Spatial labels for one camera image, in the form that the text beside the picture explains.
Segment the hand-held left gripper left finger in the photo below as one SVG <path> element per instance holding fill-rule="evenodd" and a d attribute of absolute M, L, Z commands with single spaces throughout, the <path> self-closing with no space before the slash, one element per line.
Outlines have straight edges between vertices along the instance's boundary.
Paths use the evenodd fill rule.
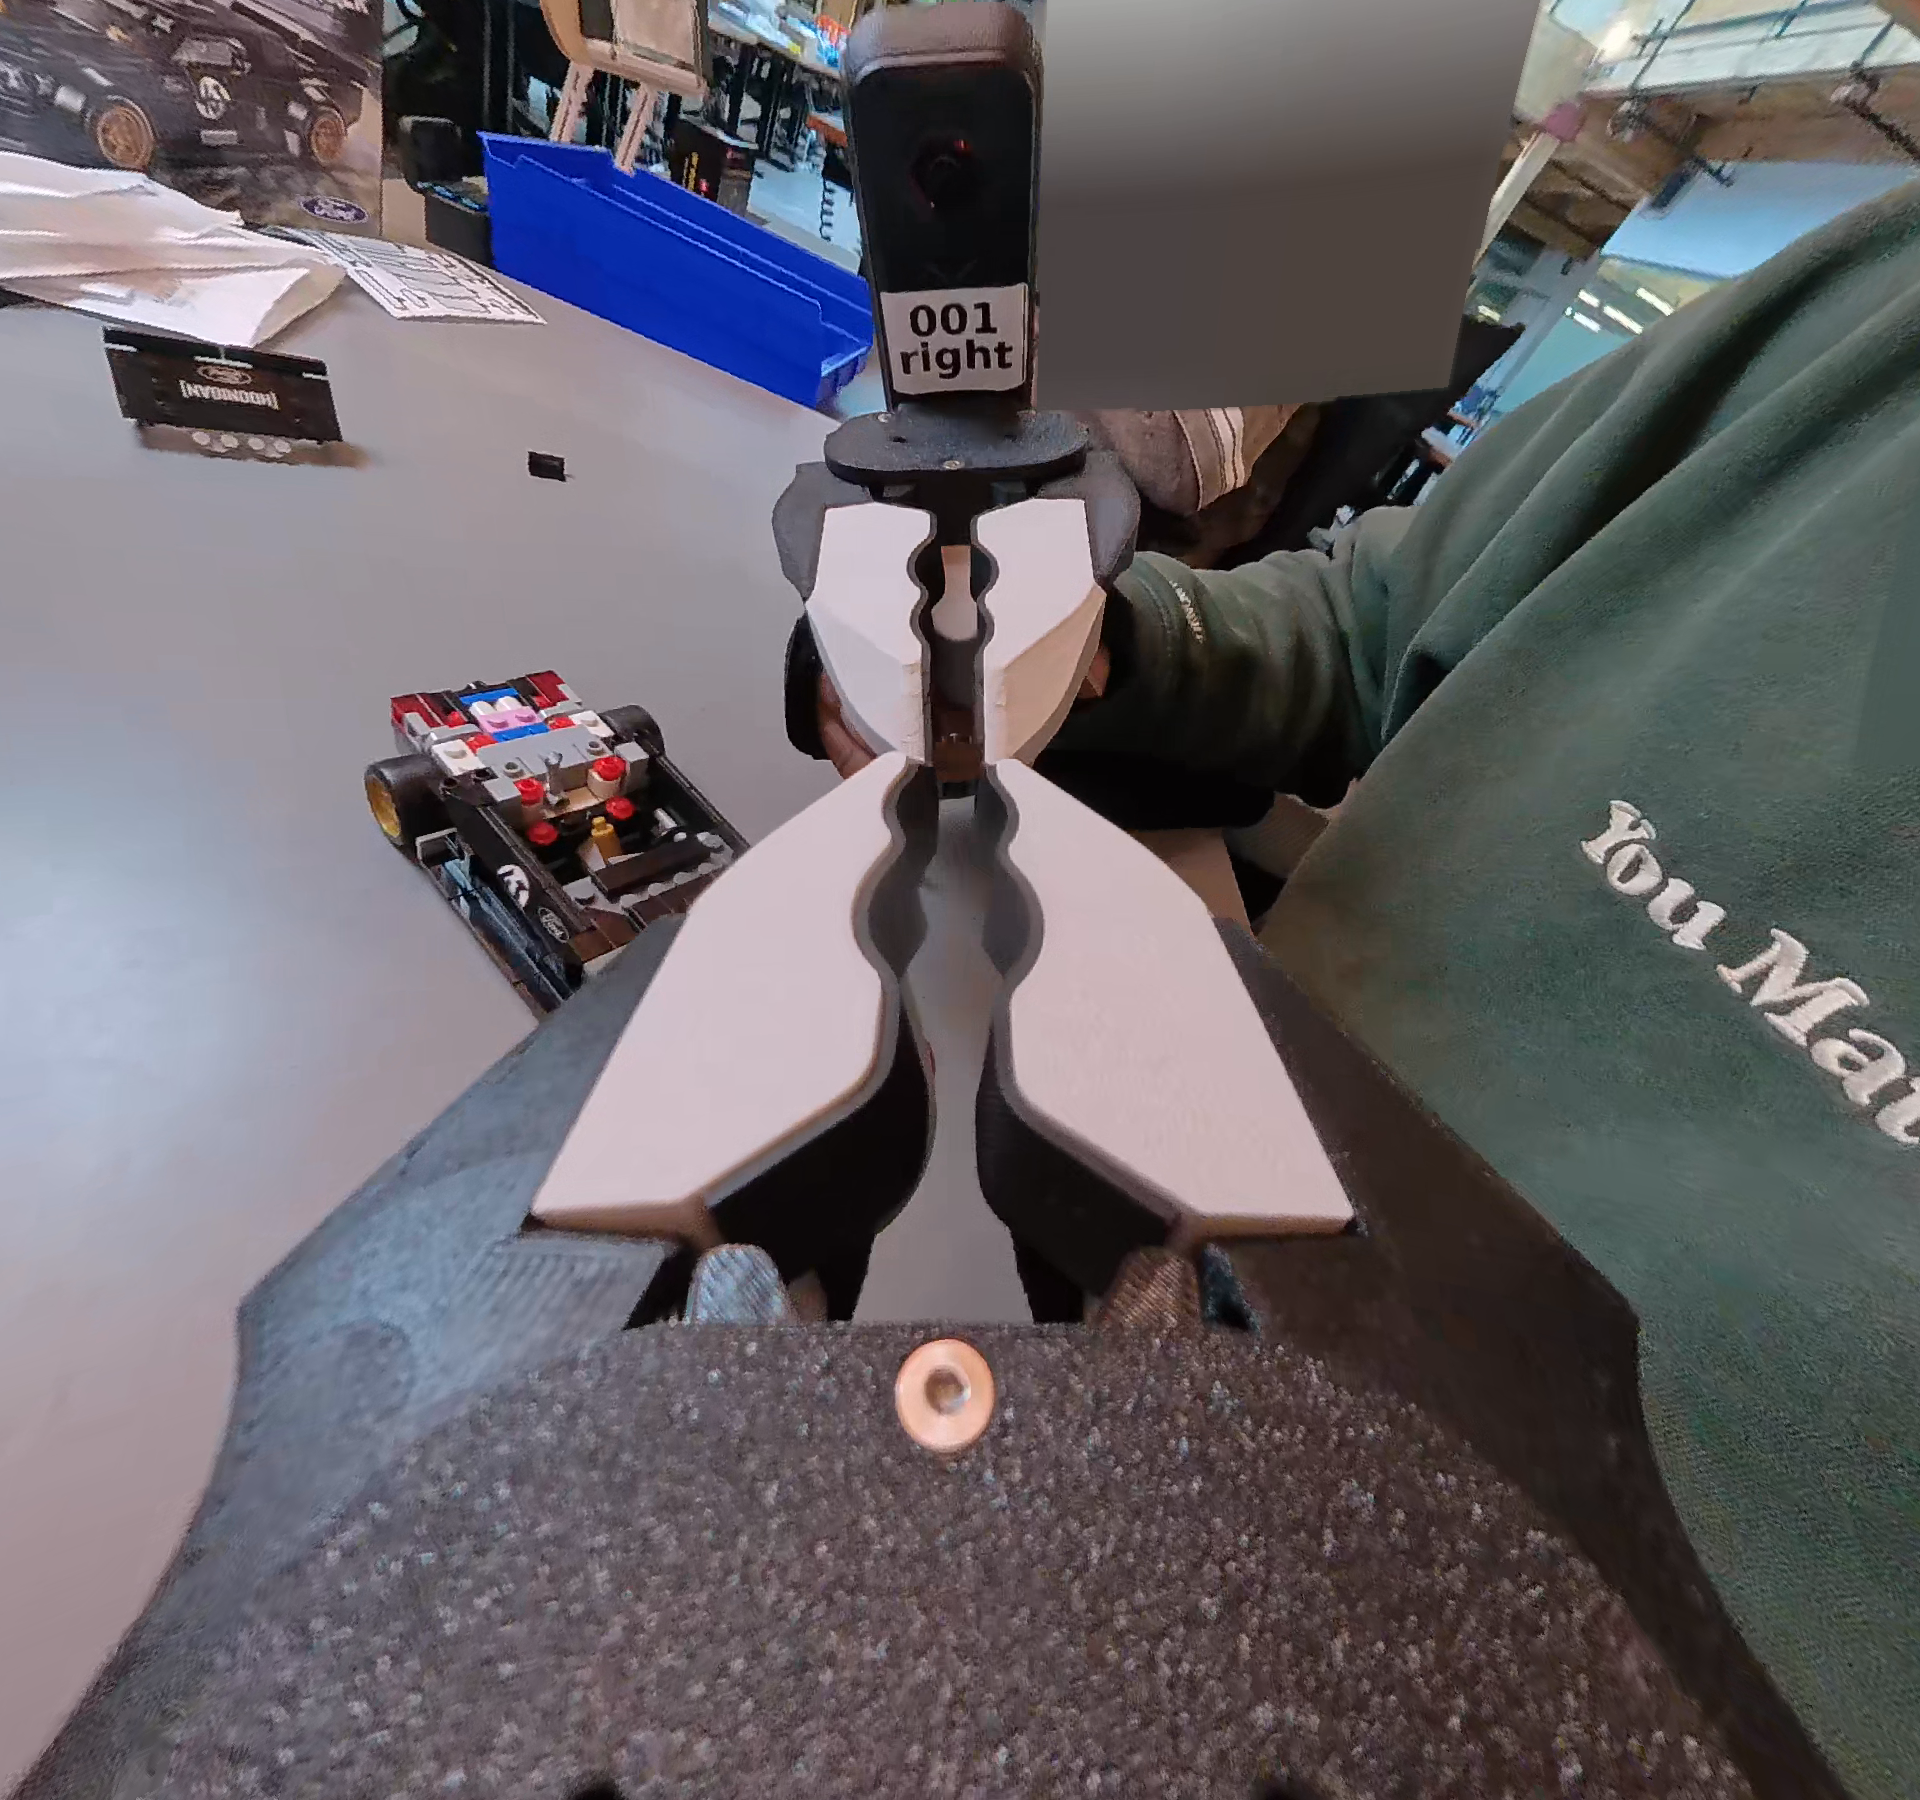
<path fill-rule="evenodd" d="M 879 758 L 672 928 L 527 1218 L 544 1226 L 859 1248 L 925 1184 L 931 771 Z"/>

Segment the black printed lego plate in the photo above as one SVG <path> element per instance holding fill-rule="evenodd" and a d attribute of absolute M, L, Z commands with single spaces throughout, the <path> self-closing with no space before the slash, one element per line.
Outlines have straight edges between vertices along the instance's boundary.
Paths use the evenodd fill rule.
<path fill-rule="evenodd" d="M 203 458 L 336 458 L 342 419 L 326 358 L 235 348 L 166 331 L 106 331 L 113 394 L 135 440 Z"/>

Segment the lego set box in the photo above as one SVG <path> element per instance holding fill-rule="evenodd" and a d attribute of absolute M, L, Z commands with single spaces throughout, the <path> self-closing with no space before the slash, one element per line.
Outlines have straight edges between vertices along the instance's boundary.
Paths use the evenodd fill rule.
<path fill-rule="evenodd" d="M 385 0 L 0 0 L 0 142 L 375 230 Z"/>

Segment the long black lego plate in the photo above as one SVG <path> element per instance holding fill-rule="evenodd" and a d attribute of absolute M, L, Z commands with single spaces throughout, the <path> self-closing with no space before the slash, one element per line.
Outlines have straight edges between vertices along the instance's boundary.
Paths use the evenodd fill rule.
<path fill-rule="evenodd" d="M 913 604 L 905 630 L 925 642 L 925 758 L 936 771 L 945 804 L 980 799 L 986 735 L 980 735 L 980 650 L 986 650 L 986 586 L 992 566 L 980 544 L 931 533 L 913 552 Z"/>

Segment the black lego car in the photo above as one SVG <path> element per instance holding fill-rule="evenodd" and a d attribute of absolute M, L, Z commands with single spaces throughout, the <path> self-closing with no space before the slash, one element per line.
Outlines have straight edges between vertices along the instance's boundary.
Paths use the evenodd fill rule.
<path fill-rule="evenodd" d="M 550 669 L 391 692 L 362 804 L 539 1015 L 750 849 L 647 707 L 594 707 Z"/>

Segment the person's right forearm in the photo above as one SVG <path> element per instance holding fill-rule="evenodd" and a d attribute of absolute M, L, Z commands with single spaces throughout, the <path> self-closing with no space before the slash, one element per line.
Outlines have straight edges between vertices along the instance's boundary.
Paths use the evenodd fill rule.
<path fill-rule="evenodd" d="M 1079 686 L 1040 774 L 1087 804 L 1354 783 L 1443 683 L 1421 622 L 1473 554 L 1443 504 L 1236 569 L 1132 554 L 1099 609 L 1107 683 Z"/>

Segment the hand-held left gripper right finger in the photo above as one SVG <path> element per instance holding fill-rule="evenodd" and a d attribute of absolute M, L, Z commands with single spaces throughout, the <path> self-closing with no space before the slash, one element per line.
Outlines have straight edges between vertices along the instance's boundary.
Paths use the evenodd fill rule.
<path fill-rule="evenodd" d="M 1214 907 L 1026 762 L 980 783 L 1007 977 L 980 1184 L 1026 1248 L 1332 1239 L 1351 1187 Z"/>

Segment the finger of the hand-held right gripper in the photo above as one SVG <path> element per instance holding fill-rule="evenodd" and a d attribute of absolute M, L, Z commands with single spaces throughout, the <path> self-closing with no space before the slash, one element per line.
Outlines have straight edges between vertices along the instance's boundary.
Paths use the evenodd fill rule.
<path fill-rule="evenodd" d="M 905 630 L 913 604 L 913 552 L 936 533 L 936 518 L 892 505 L 892 504 L 838 504 L 822 530 L 822 569 L 809 569 L 809 638 L 838 686 L 848 727 L 874 758 L 925 762 L 925 642 Z"/>
<path fill-rule="evenodd" d="M 967 707 L 980 758 L 964 791 L 992 762 L 1045 758 L 1099 642 L 1099 578 L 1079 491 L 986 505 L 967 522 L 967 552 L 986 552 L 986 642 Z"/>

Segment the folded paper sheet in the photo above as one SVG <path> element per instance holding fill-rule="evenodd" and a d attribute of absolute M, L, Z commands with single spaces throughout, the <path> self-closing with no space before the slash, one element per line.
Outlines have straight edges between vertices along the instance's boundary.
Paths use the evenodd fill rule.
<path fill-rule="evenodd" d="M 475 269 L 467 254 L 310 225 L 279 225 L 279 241 L 336 258 L 401 323 L 544 323 L 503 276 Z"/>

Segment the blue plastic bin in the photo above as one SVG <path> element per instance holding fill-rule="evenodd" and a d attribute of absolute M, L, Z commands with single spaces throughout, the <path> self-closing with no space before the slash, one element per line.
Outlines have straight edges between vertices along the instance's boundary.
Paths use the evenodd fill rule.
<path fill-rule="evenodd" d="M 611 152 L 483 128 L 492 269 L 788 405 L 864 348 L 864 283 Z"/>

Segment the person's green sweatshirt torso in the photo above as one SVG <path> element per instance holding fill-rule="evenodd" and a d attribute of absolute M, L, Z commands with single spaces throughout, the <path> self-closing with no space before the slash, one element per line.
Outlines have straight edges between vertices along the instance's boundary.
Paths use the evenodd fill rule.
<path fill-rule="evenodd" d="M 1913 1793 L 1913 191 L 1520 405 L 1330 578 L 1263 946 L 1639 1302 L 1666 1492 Z"/>

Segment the person's right hand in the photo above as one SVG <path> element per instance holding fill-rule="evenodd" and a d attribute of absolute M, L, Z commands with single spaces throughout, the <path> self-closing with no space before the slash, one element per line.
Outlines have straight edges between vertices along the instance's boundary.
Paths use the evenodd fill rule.
<path fill-rule="evenodd" d="M 787 741 L 832 762 L 838 774 L 859 774 L 874 762 L 874 751 L 838 713 L 838 686 L 822 662 L 809 615 L 800 615 L 787 638 Z"/>

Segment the crumpled white paper bags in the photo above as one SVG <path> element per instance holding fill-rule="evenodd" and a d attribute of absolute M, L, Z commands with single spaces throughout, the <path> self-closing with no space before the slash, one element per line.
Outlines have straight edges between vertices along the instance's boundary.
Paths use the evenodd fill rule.
<path fill-rule="evenodd" d="M 317 249 L 239 225 L 135 173 L 0 152 L 0 285 L 106 323 L 260 348 L 342 283 Z"/>

